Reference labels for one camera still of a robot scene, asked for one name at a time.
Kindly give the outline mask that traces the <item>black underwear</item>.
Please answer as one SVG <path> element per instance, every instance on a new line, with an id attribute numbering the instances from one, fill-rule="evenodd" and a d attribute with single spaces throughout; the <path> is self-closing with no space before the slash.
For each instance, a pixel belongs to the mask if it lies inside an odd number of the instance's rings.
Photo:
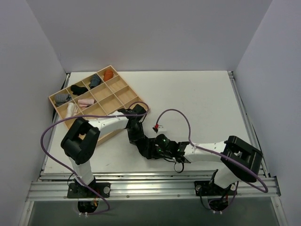
<path id="1" fill-rule="evenodd" d="M 155 138 L 142 138 L 135 142 L 136 147 L 141 156 L 150 160 L 157 159 L 156 157 L 156 146 L 155 146 Z"/>

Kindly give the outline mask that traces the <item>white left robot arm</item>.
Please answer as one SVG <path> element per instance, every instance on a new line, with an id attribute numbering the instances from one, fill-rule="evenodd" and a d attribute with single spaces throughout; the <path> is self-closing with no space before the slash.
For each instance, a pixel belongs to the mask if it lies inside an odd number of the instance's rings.
<path id="1" fill-rule="evenodd" d="M 107 118 L 86 120 L 79 117 L 73 122 L 61 141 L 61 148 L 71 161 L 76 181 L 79 183 L 78 192 L 83 197 L 90 197 L 95 191 L 95 185 L 92 183 L 95 177 L 90 159 L 99 137 L 121 129 L 137 132 L 138 137 L 141 137 L 143 133 L 140 120 L 146 113 L 147 111 L 137 104 L 132 109 L 118 109 Z"/>

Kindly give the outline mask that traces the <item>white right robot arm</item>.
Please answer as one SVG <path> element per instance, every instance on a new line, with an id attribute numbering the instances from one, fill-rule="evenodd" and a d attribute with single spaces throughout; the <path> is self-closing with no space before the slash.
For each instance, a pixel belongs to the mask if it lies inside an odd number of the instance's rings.
<path id="1" fill-rule="evenodd" d="M 156 158 L 183 164 L 201 161 L 223 163 L 209 182 L 209 189 L 214 194 L 220 194 L 236 181 L 256 182 L 263 158 L 261 151 L 237 136 L 229 136 L 226 141 L 217 143 L 191 144 L 177 143 L 160 134 L 154 139 L 154 146 Z"/>

